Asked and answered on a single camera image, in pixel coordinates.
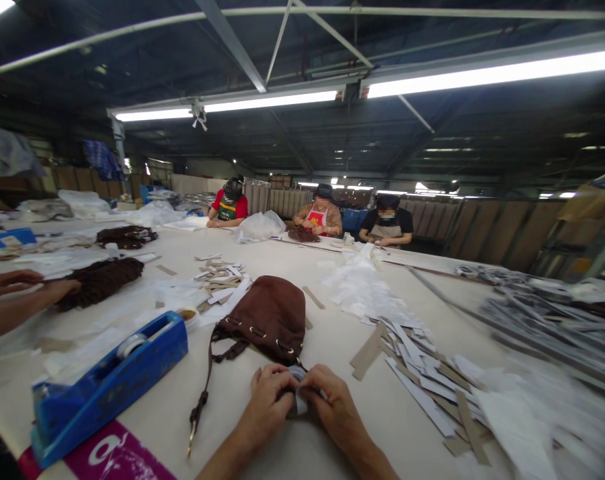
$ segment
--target tape roll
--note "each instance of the tape roll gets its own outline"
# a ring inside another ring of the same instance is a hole
[[[140,347],[146,341],[146,336],[142,333],[136,333],[120,344],[118,350],[116,350],[116,356],[120,360],[125,360],[136,348]]]

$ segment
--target drawstring bag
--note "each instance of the drawstring bag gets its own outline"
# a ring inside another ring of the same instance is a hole
[[[102,248],[105,248],[108,243],[115,243],[119,249],[138,250],[157,238],[158,233],[152,229],[132,225],[101,230],[96,236],[96,243]]]
[[[205,390],[198,405],[191,411],[189,452],[201,411],[207,403],[207,387],[211,377],[212,361],[233,360],[249,345],[254,345],[271,361],[286,367],[301,366],[299,359],[304,339],[304,293],[296,285],[278,277],[259,277],[245,293],[238,305],[220,320],[209,341],[209,370]],[[235,339],[236,343],[222,355],[211,353],[212,343],[223,339]]]

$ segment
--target steel beam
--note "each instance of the steel beam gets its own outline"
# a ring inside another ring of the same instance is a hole
[[[245,71],[247,77],[254,84],[256,89],[261,93],[267,92],[265,82],[258,72],[258,69],[249,58],[249,54],[238,40],[238,37],[234,33],[231,25],[223,15],[223,12],[218,8],[215,0],[196,0],[196,3],[201,8],[203,13],[207,16],[207,20],[211,23],[214,30],[218,33],[220,38],[225,42],[227,48],[238,61],[241,68]]]
[[[273,110],[263,112],[263,120],[271,127],[271,130],[278,135],[281,141],[285,144],[285,147],[292,153],[294,158],[300,163],[302,169],[307,175],[312,175],[314,169],[309,163],[309,160],[304,156],[303,152],[294,144],[289,137],[287,130],[281,123],[280,119],[276,116]]]

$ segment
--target blue container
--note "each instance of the blue container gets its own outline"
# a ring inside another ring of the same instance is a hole
[[[38,240],[36,240],[36,237],[34,236],[34,232],[32,232],[32,230],[28,228],[0,232],[0,248],[5,248],[10,245],[17,245],[16,240],[18,240],[21,245],[38,242]]]

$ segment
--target brown knitted item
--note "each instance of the brown knitted item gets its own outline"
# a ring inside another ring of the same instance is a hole
[[[289,238],[300,242],[319,242],[320,238],[318,235],[313,233],[311,230],[304,227],[297,227],[289,231]]]
[[[143,262],[125,258],[96,262],[84,269],[74,270],[65,278],[81,282],[81,291],[66,295],[56,306],[60,311],[68,311],[100,303],[124,285],[139,278],[144,268]]]
[[[102,248],[105,248],[108,243],[115,243],[118,248],[123,250],[138,250],[146,243],[157,238],[158,233],[155,233],[152,229],[132,225],[130,227],[101,230],[96,236],[96,243]]]

